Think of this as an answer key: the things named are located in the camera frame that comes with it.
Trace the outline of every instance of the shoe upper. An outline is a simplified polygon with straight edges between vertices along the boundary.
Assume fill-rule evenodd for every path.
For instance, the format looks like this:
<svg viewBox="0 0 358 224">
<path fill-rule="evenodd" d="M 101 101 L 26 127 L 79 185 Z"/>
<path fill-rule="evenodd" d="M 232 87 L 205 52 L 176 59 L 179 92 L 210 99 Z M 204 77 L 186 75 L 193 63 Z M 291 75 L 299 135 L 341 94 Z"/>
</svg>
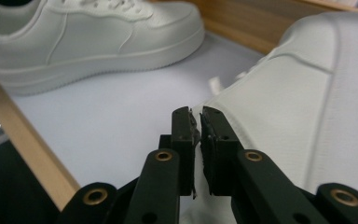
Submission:
<svg viewBox="0 0 358 224">
<path fill-rule="evenodd" d="M 0 6 L 0 69 L 105 55 L 138 55 L 183 41 L 202 26 L 188 3 L 35 0 Z"/>
</svg>

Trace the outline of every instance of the shoe sole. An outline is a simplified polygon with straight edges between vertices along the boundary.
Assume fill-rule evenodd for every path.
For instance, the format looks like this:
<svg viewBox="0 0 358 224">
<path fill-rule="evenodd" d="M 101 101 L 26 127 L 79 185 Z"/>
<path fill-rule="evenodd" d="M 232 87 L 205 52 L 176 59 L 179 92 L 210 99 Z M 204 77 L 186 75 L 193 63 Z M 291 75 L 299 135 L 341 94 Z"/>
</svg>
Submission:
<svg viewBox="0 0 358 224">
<path fill-rule="evenodd" d="M 203 38 L 204 29 L 200 27 L 196 33 L 182 42 L 148 52 L 96 56 L 26 69 L 0 69 L 0 84 L 10 93 L 31 95 L 58 89 L 80 79 L 100 74 L 158 69 L 189 56 L 201 45 Z"/>
</svg>

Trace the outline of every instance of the white sneaker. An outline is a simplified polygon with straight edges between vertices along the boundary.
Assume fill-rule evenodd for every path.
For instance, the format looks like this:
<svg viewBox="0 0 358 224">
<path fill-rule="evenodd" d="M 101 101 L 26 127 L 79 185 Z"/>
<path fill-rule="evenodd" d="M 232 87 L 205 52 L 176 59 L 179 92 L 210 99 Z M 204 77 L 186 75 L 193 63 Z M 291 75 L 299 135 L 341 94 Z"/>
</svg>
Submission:
<svg viewBox="0 0 358 224">
<path fill-rule="evenodd" d="M 163 67 L 204 37 L 189 3 L 34 0 L 0 6 L 0 84 L 10 92 L 49 91 L 96 74 Z"/>
</svg>

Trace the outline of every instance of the shoelace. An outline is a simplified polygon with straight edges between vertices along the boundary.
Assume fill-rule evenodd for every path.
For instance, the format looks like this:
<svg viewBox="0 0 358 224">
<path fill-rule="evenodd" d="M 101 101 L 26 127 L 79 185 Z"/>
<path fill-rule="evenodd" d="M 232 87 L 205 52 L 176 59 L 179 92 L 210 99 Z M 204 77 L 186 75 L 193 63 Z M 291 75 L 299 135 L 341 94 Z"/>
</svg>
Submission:
<svg viewBox="0 0 358 224">
<path fill-rule="evenodd" d="M 122 11 L 126 12 L 131 8 L 134 8 L 135 12 L 137 13 L 141 12 L 142 10 L 137 0 L 104 0 L 104 1 L 109 2 L 108 7 L 110 9 L 116 9 L 118 7 L 121 7 Z M 99 2 L 100 0 L 81 0 L 80 4 L 82 6 L 93 4 L 94 7 L 97 7 L 99 5 Z"/>
</svg>

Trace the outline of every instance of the wooden frame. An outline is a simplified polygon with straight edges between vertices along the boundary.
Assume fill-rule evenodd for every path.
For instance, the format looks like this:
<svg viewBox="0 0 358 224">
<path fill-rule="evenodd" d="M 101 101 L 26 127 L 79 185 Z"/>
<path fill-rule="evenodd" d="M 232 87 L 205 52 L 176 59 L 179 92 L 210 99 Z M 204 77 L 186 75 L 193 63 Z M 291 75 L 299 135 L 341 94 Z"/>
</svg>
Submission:
<svg viewBox="0 0 358 224">
<path fill-rule="evenodd" d="M 207 30 L 263 53 L 272 50 L 282 33 L 303 17 L 325 11 L 358 11 L 317 0 L 187 1 L 199 7 Z M 1 88 L 0 123 L 48 195 L 62 210 L 79 185 Z"/>
</svg>

